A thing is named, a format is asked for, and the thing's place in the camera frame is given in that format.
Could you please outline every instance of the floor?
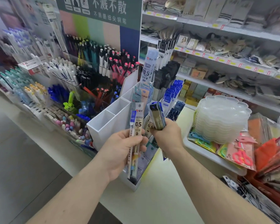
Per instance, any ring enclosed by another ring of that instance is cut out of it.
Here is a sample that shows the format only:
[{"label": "floor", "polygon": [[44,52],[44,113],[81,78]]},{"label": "floor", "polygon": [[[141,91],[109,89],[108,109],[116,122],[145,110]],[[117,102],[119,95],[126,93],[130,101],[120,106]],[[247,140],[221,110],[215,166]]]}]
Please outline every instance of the floor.
[{"label": "floor", "polygon": [[[0,224],[23,224],[71,176],[9,118],[0,113]],[[89,223],[120,224],[98,204]]]}]

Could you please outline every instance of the white countertop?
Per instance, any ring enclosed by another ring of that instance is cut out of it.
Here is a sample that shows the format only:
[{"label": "white countertop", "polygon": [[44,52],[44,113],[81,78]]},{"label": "white countertop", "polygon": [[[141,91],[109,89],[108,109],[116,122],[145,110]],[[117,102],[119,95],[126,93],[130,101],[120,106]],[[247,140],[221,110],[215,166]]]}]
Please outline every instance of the white countertop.
[{"label": "white countertop", "polygon": [[[3,94],[0,94],[0,110],[70,175],[75,176],[91,160],[58,132],[48,132],[27,117]],[[181,113],[183,121],[181,117],[178,119],[182,128],[191,124],[193,112],[184,108]],[[203,223],[174,165],[171,161],[163,161],[161,152],[158,152],[136,192],[132,192],[120,180],[115,180],[108,185],[100,202],[123,224]]]}]

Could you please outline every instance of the scissors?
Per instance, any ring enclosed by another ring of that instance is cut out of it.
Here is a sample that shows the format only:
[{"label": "scissors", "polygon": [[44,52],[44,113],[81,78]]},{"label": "scissors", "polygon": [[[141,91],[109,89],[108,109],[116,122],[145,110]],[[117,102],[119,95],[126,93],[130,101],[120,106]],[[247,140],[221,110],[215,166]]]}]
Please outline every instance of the scissors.
[{"label": "scissors", "polygon": [[[239,142],[239,145],[241,146],[241,148],[243,148],[243,144],[241,142]],[[253,165],[252,159],[246,154],[246,152],[243,149],[239,149],[239,151],[233,153],[232,158],[234,162],[239,165],[245,164],[249,167]]]}]

